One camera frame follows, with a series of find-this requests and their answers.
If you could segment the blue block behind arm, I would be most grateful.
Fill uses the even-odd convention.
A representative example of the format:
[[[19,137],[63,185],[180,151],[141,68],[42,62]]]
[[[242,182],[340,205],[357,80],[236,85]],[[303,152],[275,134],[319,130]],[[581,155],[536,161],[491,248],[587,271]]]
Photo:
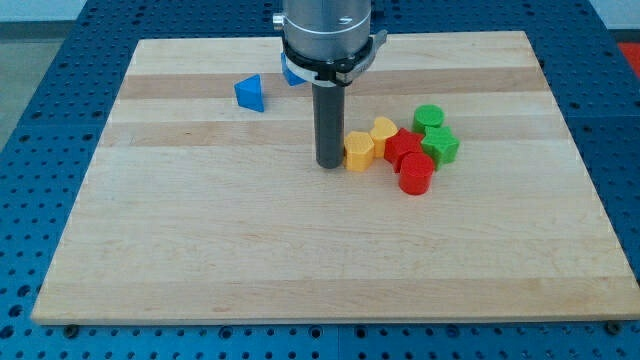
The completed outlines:
[[[298,86],[301,84],[305,83],[305,80],[301,77],[299,77],[298,75],[296,75],[294,72],[292,72],[288,65],[287,65],[287,58],[286,55],[284,53],[280,54],[280,58],[281,58],[281,72],[283,77],[285,78],[286,82],[288,83],[289,86]]]

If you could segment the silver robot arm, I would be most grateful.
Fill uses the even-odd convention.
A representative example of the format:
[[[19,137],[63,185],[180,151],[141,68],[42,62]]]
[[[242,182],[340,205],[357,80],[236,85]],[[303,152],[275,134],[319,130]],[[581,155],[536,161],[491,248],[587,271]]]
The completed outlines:
[[[283,0],[274,29],[296,55],[327,61],[355,55],[368,42],[369,0]]]

